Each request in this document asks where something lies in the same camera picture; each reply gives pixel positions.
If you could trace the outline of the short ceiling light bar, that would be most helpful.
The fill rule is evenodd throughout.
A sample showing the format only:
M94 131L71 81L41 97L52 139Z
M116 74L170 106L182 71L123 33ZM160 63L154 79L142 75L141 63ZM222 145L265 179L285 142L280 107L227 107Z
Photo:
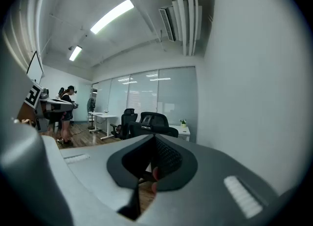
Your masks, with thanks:
M80 46L76 46L75 49L73 50L69 60L74 61L76 57L80 54L82 48Z

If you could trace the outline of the white ceiling pipe bundle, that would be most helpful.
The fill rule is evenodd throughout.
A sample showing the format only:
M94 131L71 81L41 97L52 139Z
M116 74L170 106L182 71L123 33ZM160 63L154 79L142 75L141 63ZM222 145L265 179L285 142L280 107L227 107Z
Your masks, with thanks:
M201 33L202 7L199 0L173 0L172 4L183 55L193 56Z

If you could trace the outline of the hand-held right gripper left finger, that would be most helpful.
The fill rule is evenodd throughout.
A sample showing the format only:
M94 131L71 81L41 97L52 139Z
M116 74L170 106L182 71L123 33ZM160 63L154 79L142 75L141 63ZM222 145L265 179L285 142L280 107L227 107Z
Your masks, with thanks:
M107 170L118 142L60 150L28 125L0 123L2 195L22 226L156 226L140 212L137 193L121 188Z

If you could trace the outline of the wide black mesh chair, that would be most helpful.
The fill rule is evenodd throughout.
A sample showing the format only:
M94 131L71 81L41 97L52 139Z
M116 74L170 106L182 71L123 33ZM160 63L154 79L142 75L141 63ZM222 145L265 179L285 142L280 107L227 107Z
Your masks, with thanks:
M129 132L131 137L161 134L178 138L177 129L169 126L168 119L165 115L154 112L142 112L139 122L130 122Z

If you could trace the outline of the slim high-back black office chair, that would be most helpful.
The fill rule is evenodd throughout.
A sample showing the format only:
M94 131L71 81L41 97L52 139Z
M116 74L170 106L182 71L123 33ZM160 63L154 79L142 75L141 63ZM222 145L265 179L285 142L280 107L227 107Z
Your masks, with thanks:
M134 108L127 108L121 116L121 124L114 125L110 124L112 127L111 135L114 138L120 140L125 140L130 138L129 123L136 122L138 114L134 112Z

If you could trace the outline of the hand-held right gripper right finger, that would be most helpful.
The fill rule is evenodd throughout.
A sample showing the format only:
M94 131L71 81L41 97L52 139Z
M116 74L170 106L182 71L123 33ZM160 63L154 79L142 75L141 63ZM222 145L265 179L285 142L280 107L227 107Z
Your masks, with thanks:
M266 226L289 202L290 189L278 195L260 176L229 155L174 137L168 140L194 154L198 169L182 189L158 192L137 219L146 226ZM224 183L236 177L261 204L262 211L246 218Z

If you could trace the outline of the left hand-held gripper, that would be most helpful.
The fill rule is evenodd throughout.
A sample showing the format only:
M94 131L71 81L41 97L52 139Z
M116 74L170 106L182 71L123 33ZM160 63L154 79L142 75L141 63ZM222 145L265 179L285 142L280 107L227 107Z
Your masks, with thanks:
M48 99L48 89L33 81L23 106L32 118L44 118L44 112L67 112L73 110L73 104L61 99Z

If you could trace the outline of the white black-framed board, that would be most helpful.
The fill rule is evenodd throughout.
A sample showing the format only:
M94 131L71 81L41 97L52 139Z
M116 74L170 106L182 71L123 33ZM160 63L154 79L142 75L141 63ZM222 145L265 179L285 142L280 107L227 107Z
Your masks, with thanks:
M45 76L44 69L37 51L35 51L35 53L33 54L26 75L30 80L37 84L40 84L42 78Z

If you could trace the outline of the white standing desk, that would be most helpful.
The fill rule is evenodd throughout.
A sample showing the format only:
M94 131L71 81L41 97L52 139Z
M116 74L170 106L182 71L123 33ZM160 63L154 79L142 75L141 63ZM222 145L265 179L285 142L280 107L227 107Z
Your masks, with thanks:
M89 130L91 134L102 130L101 128L97 127L97 119L99 118L99 119L102 119L106 123L106 136L101 137L100 140L103 141L103 140L113 137L110 131L110 126L111 126L111 120L113 118L117 118L116 115L111 115L109 113L99 113L99 112L88 112L88 114L90 114L93 118L94 129Z

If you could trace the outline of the black standing fan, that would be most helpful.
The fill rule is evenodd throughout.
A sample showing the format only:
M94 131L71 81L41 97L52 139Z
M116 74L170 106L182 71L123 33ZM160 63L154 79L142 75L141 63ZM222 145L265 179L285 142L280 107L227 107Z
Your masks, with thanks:
M87 113L88 113L88 129L93 130L94 127L94 116L91 114L95 110L95 100L94 98L90 98L87 103Z

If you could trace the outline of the long ceiling light bar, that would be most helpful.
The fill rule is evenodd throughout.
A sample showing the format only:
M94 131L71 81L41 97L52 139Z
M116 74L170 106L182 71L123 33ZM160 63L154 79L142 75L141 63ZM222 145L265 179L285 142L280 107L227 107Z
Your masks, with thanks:
M101 31L106 25L114 21L119 16L133 9L134 5L130 0L125 0L115 8L106 13L91 29L90 31L93 34L97 34Z

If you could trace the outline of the white air conditioner unit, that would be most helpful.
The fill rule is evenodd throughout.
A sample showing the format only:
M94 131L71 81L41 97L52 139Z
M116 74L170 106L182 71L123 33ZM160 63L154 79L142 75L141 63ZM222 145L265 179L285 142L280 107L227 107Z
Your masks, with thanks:
M183 0L185 18L186 18L186 28L187 28L187 41L189 41L189 7L188 1ZM159 13L161 15L164 27L168 39L172 42L180 41L182 42L182 29L181 29L181 19L178 2L172 1L172 5L159 8ZM202 6L198 6L198 28L197 28L197 37L196 40L200 39L201 36L201 21L202 21Z

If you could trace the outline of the white square desk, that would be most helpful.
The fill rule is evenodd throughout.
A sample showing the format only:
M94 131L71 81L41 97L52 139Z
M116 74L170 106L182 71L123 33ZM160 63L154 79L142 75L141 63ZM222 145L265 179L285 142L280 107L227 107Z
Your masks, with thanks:
M187 126L183 127L181 125L169 125L169 127L174 128L178 131L179 133L178 138L190 141L190 131Z

